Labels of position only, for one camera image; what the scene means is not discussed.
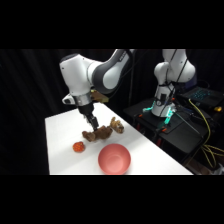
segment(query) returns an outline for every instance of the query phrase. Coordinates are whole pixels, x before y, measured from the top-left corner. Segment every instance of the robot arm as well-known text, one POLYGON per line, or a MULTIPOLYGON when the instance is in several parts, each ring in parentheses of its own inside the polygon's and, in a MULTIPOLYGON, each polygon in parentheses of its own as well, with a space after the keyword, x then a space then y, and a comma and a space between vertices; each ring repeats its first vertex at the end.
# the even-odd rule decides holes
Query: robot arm
POLYGON ((152 113, 157 117, 168 117, 169 111, 175 111, 175 105, 169 100, 170 94, 175 93, 171 82, 186 83, 195 74, 195 67, 189 62, 185 49, 163 49, 163 57, 165 62, 155 68, 158 87, 152 113))
POLYGON ((91 87, 94 86, 103 94, 112 93, 135 51, 136 49, 117 49, 104 63, 90 60, 79 54, 69 55, 61 60, 60 69, 70 92, 63 99, 63 103, 75 104, 94 131, 99 125, 92 114, 94 106, 90 95, 91 87))

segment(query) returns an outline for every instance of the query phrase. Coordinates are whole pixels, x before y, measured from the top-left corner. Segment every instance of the bowl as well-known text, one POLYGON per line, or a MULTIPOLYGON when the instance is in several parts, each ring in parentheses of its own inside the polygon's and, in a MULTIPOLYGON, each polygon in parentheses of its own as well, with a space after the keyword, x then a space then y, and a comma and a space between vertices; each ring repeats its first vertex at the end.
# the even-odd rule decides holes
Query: bowl
POLYGON ((111 144, 102 149, 98 162, 105 174, 123 175, 130 167, 131 155, 123 145, 111 144))

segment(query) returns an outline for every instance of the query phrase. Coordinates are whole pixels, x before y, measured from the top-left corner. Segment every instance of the green light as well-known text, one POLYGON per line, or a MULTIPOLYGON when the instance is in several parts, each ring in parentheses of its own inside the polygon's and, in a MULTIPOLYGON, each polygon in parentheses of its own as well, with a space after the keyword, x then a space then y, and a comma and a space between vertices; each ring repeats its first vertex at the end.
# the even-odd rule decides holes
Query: green light
POLYGON ((153 102, 152 107, 143 109, 143 112, 152 110, 154 107, 154 104, 155 104, 155 101, 153 102))
POLYGON ((171 117, 173 116, 173 111, 171 110, 171 107, 169 108, 167 112, 167 118, 165 120, 165 124, 169 124, 171 117))

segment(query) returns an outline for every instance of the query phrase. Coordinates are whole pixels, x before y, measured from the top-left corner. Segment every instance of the black curtain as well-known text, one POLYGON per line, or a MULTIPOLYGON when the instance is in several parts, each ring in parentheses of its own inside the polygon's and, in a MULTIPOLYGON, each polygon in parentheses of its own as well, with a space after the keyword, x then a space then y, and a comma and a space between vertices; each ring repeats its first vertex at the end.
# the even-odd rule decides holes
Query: black curtain
MULTIPOLYGON (((0 172, 6 174, 48 174, 44 120, 74 107, 62 104, 68 88, 59 62, 69 54, 106 61, 115 49, 1 49, 0 50, 0 172)), ((147 49, 139 49, 136 61, 147 49)), ((224 91, 224 50, 191 49, 189 60, 200 79, 211 88, 224 91)), ((122 82, 107 104, 124 117, 123 109, 153 97, 157 87, 156 65, 163 62, 162 49, 151 49, 122 82)))

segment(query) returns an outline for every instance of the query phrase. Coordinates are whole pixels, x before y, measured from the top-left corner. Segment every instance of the wire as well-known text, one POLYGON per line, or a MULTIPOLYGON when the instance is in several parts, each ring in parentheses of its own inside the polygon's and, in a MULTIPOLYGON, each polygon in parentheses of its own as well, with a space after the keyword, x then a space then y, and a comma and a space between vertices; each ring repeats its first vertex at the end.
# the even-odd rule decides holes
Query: wire
POLYGON ((176 113, 175 112, 175 114, 181 119, 181 120, 183 120, 189 127, 191 127, 195 132, 197 132, 200 136, 201 136, 201 138, 203 139, 203 136, 200 134, 200 132, 199 131, 197 131, 193 126, 191 126, 183 117, 181 117, 178 113, 176 113))
POLYGON ((196 109, 196 111, 203 117, 203 119, 204 119, 204 121, 205 121, 205 123, 206 123, 206 125, 207 125, 207 127, 208 127, 208 132, 209 132, 206 141, 205 141, 205 142, 203 143, 203 145, 197 150, 197 152, 194 154, 194 156, 191 158, 191 160, 196 156, 196 154, 198 153, 198 151, 199 151, 200 149, 202 149, 202 151, 203 151, 203 153, 204 153, 204 155, 205 155, 205 157, 206 157, 206 159, 207 159, 209 165, 210 165, 212 168, 215 168, 215 167, 216 167, 216 164, 217 164, 217 163, 216 163, 216 159, 215 159, 215 155, 216 155, 216 156, 224 156, 224 155, 213 152, 213 151, 211 150, 211 148, 212 148, 212 149, 215 149, 215 150, 218 150, 218 151, 221 151, 221 152, 223 152, 223 153, 224 153, 224 150, 219 149, 219 148, 216 148, 216 147, 214 147, 214 146, 206 145, 206 143, 209 141, 209 139, 210 139, 210 137, 211 137, 211 129, 210 129, 210 126, 209 126, 209 124, 208 124, 206 118, 205 118, 204 115, 202 114, 202 112, 198 109, 197 106, 195 106, 195 105, 191 102, 191 99, 189 99, 189 102, 190 102, 190 104, 196 109), (206 152, 208 152, 208 153, 211 154, 211 156, 212 156, 212 158, 213 158, 213 160, 214 160, 214 166, 211 164, 210 159, 208 158, 208 155, 207 155, 206 152))
POLYGON ((205 82, 208 85, 207 89, 210 89, 210 84, 207 81, 202 80, 202 79, 198 79, 198 82, 205 82))
POLYGON ((122 83, 123 83, 123 81, 124 81, 124 77, 127 75, 127 74, 129 74, 129 72, 131 71, 131 70, 133 70, 134 69, 134 67, 141 61, 141 59, 149 52, 150 50, 147 50, 140 58, 139 58, 139 60, 136 62, 136 63, 133 63, 133 65, 132 65, 132 67, 127 71, 127 72, 125 72, 125 74, 120 78, 120 80, 119 81, 121 81, 120 82, 120 84, 117 86, 117 89, 116 89, 116 91, 113 93, 113 95, 112 96, 110 96, 109 97, 109 99, 112 99, 115 95, 116 95, 116 93, 118 92, 118 90, 119 90, 119 88, 121 87, 121 85, 122 85, 122 83))
POLYGON ((121 77, 123 79, 141 60, 142 58, 149 52, 150 50, 147 50, 139 59, 138 61, 121 77))
MULTIPOLYGON (((171 58, 171 60, 170 60, 170 64, 171 64, 171 62, 173 61, 173 58, 174 58, 174 56, 176 55, 177 50, 178 50, 178 49, 176 49, 176 50, 174 51, 173 56, 172 56, 172 58, 171 58)), ((167 68, 167 71, 166 71, 166 84, 167 84, 167 82, 168 82, 168 80, 167 80, 167 79, 168 79, 167 75, 168 75, 168 71, 169 71, 169 69, 170 69, 170 64, 169 64, 169 67, 167 68)), ((182 75, 182 72, 183 72, 183 69, 182 69, 182 71, 181 71, 181 73, 180 73, 180 75, 179 75, 179 77, 178 77, 178 79, 177 79, 177 82, 179 81, 179 79, 180 79, 180 77, 181 77, 181 75, 182 75)), ((161 120, 163 111, 165 110, 165 108, 166 108, 166 106, 167 106, 167 102, 169 103, 170 98, 173 98, 173 91, 174 91, 175 87, 173 87, 173 90, 171 91, 169 85, 167 85, 167 86, 168 86, 168 88, 169 88, 169 90, 170 90, 170 95, 166 98, 166 101, 165 101, 165 105, 164 105, 164 107, 163 107, 163 110, 162 110, 162 112, 161 112, 160 115, 159 115, 159 121, 158 121, 158 123, 157 123, 157 126, 159 126, 159 122, 160 122, 160 120, 161 120)))

